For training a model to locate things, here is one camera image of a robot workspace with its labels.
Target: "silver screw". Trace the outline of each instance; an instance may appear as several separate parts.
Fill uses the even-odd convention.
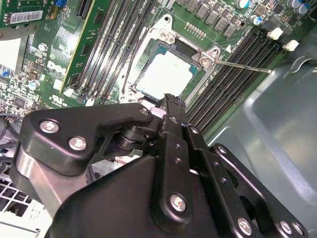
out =
[[[169,117],[169,119],[175,124],[178,123],[178,120],[175,117]]]
[[[292,223],[292,226],[294,227],[294,229],[295,229],[301,236],[304,235],[303,230],[301,229],[301,227],[300,227],[298,224],[296,224],[295,222],[293,222],[293,223]]]
[[[68,144],[69,144],[70,148],[72,148],[73,150],[82,151],[82,150],[85,150],[87,148],[86,141],[80,137],[71,138],[69,140]]]
[[[242,232],[247,236],[250,236],[252,234],[251,226],[246,219],[242,217],[238,218],[238,225]]]
[[[170,203],[172,204],[172,207],[178,211],[178,212],[183,212],[186,210],[186,203],[183,198],[181,198],[177,194],[173,194],[170,197]]]
[[[199,131],[194,127],[192,127],[192,132],[194,132],[195,134],[199,134]]]
[[[140,113],[142,113],[145,116],[149,115],[149,112],[147,110],[145,110],[144,108],[141,108],[139,111],[140,111]]]
[[[219,146],[218,149],[220,150],[220,152],[222,154],[226,154],[227,153],[226,150],[222,146]]]
[[[59,130],[59,126],[54,121],[46,120],[40,124],[40,128],[45,133],[56,133]]]
[[[282,227],[283,231],[285,231],[289,235],[292,234],[291,227],[285,221],[281,221],[280,224],[281,224],[281,227]]]

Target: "hole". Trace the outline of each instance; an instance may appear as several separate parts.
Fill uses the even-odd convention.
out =
[[[244,208],[246,209],[248,216],[250,217],[250,220],[253,221],[256,218],[256,212],[255,212],[254,206],[249,201],[249,199],[247,199],[245,196],[240,196],[240,200]]]
[[[181,165],[182,161],[179,158],[176,158],[175,163],[178,164],[178,165]]]
[[[223,184],[227,184],[227,180],[226,180],[225,178],[221,178],[221,182],[222,182]]]

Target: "black plastic bracket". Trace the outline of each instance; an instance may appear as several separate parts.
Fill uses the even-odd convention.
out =
[[[51,169],[66,176],[83,174],[95,151],[96,138],[112,136],[121,127],[147,126],[152,114],[137,103],[45,110],[25,117],[20,136],[24,151]],[[57,123],[59,131],[45,133],[43,121]],[[68,142],[73,137],[83,138],[87,148],[76,151]]]

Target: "chip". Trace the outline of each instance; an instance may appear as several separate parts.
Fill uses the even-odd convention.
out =
[[[229,38],[232,36],[232,34],[235,32],[235,30],[236,30],[236,28],[233,25],[228,24],[226,26],[226,29],[224,30],[223,34],[225,37]]]
[[[44,66],[39,64],[37,67],[37,71],[42,72],[43,68],[44,68]]]
[[[95,18],[95,24],[101,24],[104,21],[105,14],[102,12],[98,12]]]
[[[35,79],[37,79],[37,74],[35,74],[35,73],[32,73],[32,72],[30,72],[29,73],[29,80],[35,80]]]
[[[176,2],[180,5],[184,5],[184,3],[186,2],[186,0],[176,0]]]
[[[20,97],[15,97],[13,104],[15,104],[18,108],[24,108],[25,100]]]
[[[189,3],[187,4],[186,9],[189,10],[190,12],[193,12],[195,8],[197,7],[199,1],[198,0],[190,0]]]
[[[259,5],[254,13],[258,16],[261,16],[263,13],[265,13],[265,11],[266,11],[266,8],[262,5]]]
[[[280,14],[282,11],[283,11],[283,7],[278,4],[276,5],[276,7],[273,9],[273,11],[276,13],[276,14]]]
[[[227,24],[227,21],[223,18],[220,18],[216,26],[214,27],[217,31],[222,31]]]
[[[221,6],[220,3],[216,2],[214,5],[213,5],[213,10],[215,11],[218,11],[219,7]]]
[[[225,9],[223,12],[222,12],[222,14],[221,14],[221,16],[223,16],[224,18],[226,18],[227,17],[227,15],[229,14],[229,10],[228,9]]]
[[[288,24],[290,24],[291,26],[294,26],[297,22],[297,18],[295,17],[291,17],[291,19],[288,20]]]
[[[217,18],[218,15],[214,11],[212,11],[206,19],[206,23],[208,23],[209,25],[213,25]]]
[[[206,5],[201,5],[201,7],[196,13],[196,16],[198,16],[201,19],[204,19],[206,17],[207,12],[208,12],[208,7]]]
[[[81,52],[81,55],[88,54],[90,52],[91,48],[92,48],[92,45],[85,45],[82,52]]]
[[[233,16],[230,20],[231,23],[235,24],[236,21],[238,20],[238,17],[237,16]]]
[[[292,34],[292,29],[289,28],[288,26],[282,26],[281,29],[284,32],[284,34],[286,34],[286,35]]]

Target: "label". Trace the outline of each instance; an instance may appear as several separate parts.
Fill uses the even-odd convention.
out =
[[[42,19],[42,15],[43,11],[27,11],[12,13],[10,18],[10,24],[40,20]]]

